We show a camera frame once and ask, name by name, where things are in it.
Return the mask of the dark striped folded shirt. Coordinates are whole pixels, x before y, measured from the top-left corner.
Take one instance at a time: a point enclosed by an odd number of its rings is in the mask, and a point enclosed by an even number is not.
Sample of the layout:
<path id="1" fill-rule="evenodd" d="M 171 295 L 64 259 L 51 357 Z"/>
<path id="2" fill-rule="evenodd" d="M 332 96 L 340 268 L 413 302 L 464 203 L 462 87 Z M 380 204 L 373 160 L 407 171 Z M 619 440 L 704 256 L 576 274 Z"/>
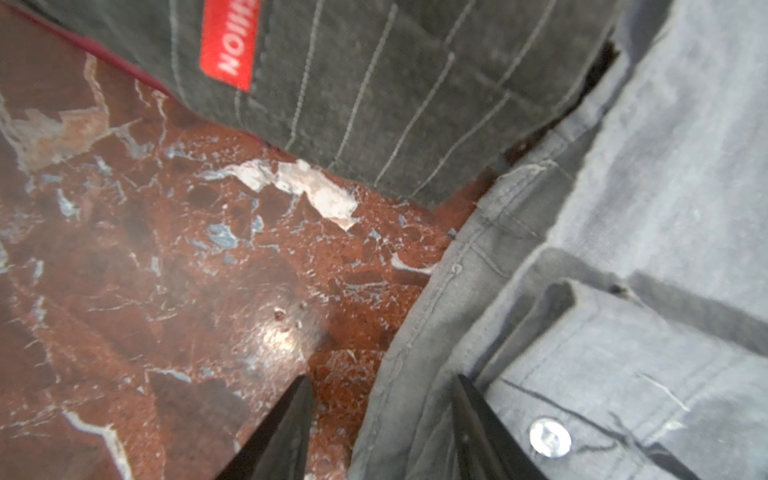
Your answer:
<path id="1" fill-rule="evenodd" d="M 435 206 L 560 117 L 619 1 L 27 1 L 198 115 Z"/>

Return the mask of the grey long sleeve shirt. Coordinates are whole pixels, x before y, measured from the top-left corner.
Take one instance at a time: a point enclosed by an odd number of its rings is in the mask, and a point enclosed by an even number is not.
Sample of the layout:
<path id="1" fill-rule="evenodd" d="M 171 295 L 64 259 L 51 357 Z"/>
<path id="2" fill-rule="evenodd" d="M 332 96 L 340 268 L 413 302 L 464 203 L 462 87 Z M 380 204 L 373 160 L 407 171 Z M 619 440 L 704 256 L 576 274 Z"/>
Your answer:
<path id="1" fill-rule="evenodd" d="M 632 1 L 385 354 L 351 479 L 456 479 L 466 376 L 550 479 L 767 475 L 767 5 Z"/>

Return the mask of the maroon folded shirt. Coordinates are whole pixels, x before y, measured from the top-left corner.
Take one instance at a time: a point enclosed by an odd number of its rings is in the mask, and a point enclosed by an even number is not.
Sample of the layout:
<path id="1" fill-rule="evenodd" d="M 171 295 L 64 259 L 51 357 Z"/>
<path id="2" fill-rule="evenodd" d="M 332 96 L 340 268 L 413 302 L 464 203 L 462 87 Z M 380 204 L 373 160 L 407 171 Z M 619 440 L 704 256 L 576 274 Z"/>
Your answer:
<path id="1" fill-rule="evenodd" d="M 158 90 L 167 96 L 175 97 L 175 94 L 166 89 L 161 82 L 142 71 L 136 65 L 123 60 L 98 42 L 82 37 L 77 33 L 60 26 L 56 22 L 45 18 L 42 14 L 35 13 L 30 8 L 22 6 L 18 1 L 2 1 L 1 4 L 21 18 L 24 18 L 43 30 L 65 40 L 69 44 L 78 47 L 84 52 L 92 54 L 100 60 L 104 60 L 107 64 L 122 70 L 155 90 Z"/>

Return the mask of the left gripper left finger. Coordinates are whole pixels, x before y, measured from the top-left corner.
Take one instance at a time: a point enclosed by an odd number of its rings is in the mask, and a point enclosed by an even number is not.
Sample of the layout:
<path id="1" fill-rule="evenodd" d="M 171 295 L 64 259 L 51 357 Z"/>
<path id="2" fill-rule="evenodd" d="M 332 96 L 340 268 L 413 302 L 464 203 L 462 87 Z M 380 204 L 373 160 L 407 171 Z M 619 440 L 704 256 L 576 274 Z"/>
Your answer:
<path id="1" fill-rule="evenodd" d="M 313 416 L 313 390 L 297 376 L 216 480 L 303 479 Z"/>

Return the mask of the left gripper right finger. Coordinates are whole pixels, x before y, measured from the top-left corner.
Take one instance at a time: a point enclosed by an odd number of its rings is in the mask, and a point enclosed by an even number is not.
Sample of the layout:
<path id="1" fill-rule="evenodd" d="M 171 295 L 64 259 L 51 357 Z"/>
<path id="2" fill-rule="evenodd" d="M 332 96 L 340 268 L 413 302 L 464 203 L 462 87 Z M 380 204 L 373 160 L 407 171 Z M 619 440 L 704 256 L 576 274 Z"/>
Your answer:
<path id="1" fill-rule="evenodd" d="M 451 401 L 461 479 L 546 479 L 465 375 L 454 377 Z"/>

